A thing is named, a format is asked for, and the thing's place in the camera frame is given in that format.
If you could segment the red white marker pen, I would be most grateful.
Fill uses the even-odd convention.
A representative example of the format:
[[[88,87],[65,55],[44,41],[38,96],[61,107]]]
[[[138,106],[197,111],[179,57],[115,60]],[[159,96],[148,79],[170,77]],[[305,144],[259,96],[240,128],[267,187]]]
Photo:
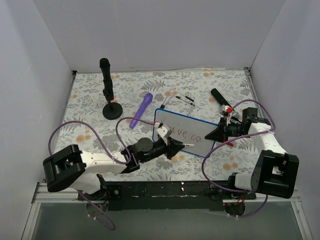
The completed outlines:
[[[190,144],[190,143],[182,143],[182,145],[184,147],[194,147],[194,146],[196,146],[195,144]]]

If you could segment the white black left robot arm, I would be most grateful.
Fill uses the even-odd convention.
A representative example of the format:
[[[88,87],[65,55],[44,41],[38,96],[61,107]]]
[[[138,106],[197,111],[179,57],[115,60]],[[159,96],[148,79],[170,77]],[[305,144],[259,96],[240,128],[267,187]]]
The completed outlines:
[[[144,137],[127,148],[128,150],[111,156],[82,151],[77,144],[63,148],[42,162],[47,190],[56,193],[72,188],[84,191],[95,200],[101,200],[107,191],[101,184],[102,177],[99,174],[131,173],[138,170],[143,163],[162,155],[170,160],[185,148],[185,144],[171,137],[167,140],[160,138],[156,142]]]

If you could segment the blue framed whiteboard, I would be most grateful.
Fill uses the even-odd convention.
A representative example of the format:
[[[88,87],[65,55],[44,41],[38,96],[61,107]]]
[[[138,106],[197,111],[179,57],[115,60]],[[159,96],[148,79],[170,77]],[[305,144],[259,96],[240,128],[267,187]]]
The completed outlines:
[[[154,120],[168,125],[173,139],[194,145],[185,147],[184,152],[204,158],[214,148],[215,141],[205,136],[218,127],[216,123],[161,108],[155,110]]]

